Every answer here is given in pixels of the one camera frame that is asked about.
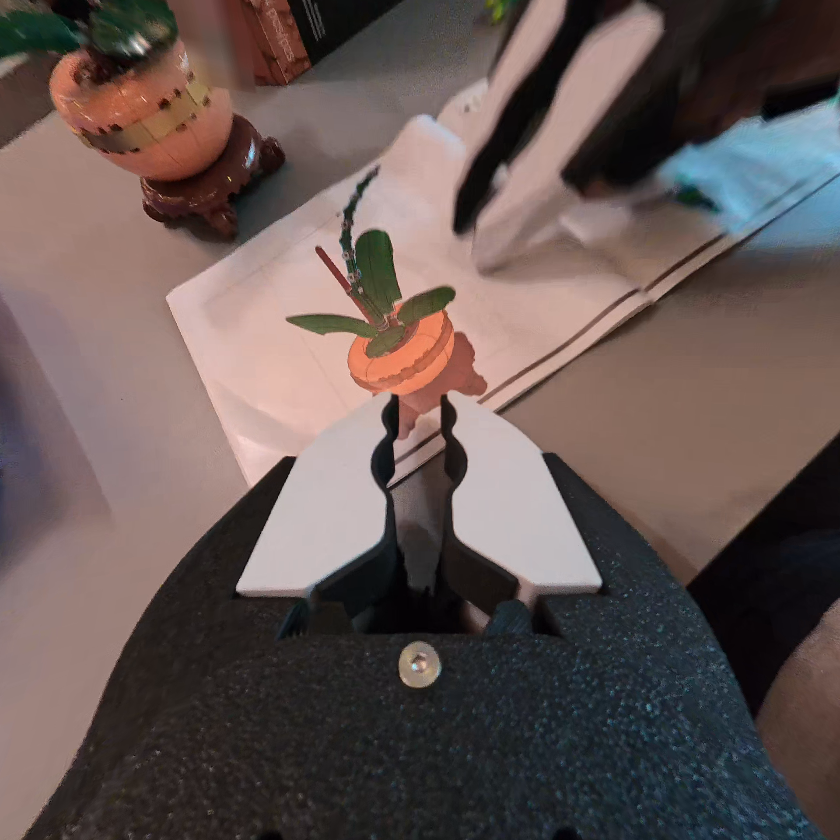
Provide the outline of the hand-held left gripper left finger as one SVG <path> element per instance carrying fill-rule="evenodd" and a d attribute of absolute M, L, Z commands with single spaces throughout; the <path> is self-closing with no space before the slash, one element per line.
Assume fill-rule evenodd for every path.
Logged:
<path fill-rule="evenodd" d="M 389 483 L 400 404 L 384 392 L 334 423 L 294 459 L 235 587 L 313 613 L 339 606 L 372 632 L 396 632 L 411 592 Z"/>

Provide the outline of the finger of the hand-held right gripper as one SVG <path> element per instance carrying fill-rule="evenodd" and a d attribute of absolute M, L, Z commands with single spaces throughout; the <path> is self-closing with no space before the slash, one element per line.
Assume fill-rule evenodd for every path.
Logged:
<path fill-rule="evenodd" d="M 467 142 L 453 209 L 457 235 L 464 234 L 475 221 L 498 166 L 509 162 L 532 118 L 551 104 L 559 82 L 593 27 L 593 2 L 519 4 Z"/>
<path fill-rule="evenodd" d="M 471 225 L 476 268 L 501 268 L 579 189 L 565 167 L 594 136 L 665 33 L 656 6 L 629 3 L 606 12 L 594 3 L 594 27 L 574 55 L 551 104 L 538 112 L 508 163 L 498 166 L 486 203 Z"/>

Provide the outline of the brick-built orchid plant pot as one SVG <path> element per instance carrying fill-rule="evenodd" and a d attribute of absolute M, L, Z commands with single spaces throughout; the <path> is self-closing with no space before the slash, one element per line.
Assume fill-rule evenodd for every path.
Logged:
<path fill-rule="evenodd" d="M 68 129 L 140 178 L 145 213 L 238 235 L 236 197 L 286 163 L 277 139 L 234 112 L 164 1 L 2 2 L 2 59 L 51 54 L 49 96 Z"/>

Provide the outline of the orchid print toy box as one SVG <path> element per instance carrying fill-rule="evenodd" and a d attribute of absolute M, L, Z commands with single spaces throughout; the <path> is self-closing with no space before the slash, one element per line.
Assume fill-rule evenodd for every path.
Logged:
<path fill-rule="evenodd" d="M 226 2 L 237 57 L 258 87 L 285 87 L 389 13 L 398 1 Z"/>

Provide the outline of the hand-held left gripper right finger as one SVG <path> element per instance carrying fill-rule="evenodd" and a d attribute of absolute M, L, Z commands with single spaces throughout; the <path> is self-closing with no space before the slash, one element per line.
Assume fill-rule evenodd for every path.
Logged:
<path fill-rule="evenodd" d="M 438 577 L 469 634 L 518 602 L 530 618 L 555 596 L 596 595 L 603 580 L 551 459 L 520 429 L 450 392 L 440 415 L 450 481 Z"/>

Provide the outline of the person's dark trousers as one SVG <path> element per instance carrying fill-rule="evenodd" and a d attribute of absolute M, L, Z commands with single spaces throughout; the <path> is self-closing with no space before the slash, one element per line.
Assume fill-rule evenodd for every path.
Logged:
<path fill-rule="evenodd" d="M 688 584 L 757 717 L 839 597 L 839 436 Z"/>

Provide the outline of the white instruction booklet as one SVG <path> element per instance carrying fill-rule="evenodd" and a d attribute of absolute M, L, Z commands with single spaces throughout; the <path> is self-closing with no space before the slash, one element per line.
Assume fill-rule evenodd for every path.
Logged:
<path fill-rule="evenodd" d="M 659 170 L 647 201 L 572 205 L 492 275 L 448 231 L 446 186 L 487 90 L 481 79 L 437 119 L 413 118 L 381 157 L 356 222 L 391 237 L 404 298 L 447 286 L 455 335 L 474 351 L 477 396 L 500 410 L 690 274 L 838 176 L 838 94 L 774 119 L 742 121 Z M 365 170 L 332 185 L 167 297 L 250 487 L 369 397 L 348 366 L 354 337 L 288 317 L 353 316 L 321 246 L 340 263 L 342 210 Z"/>

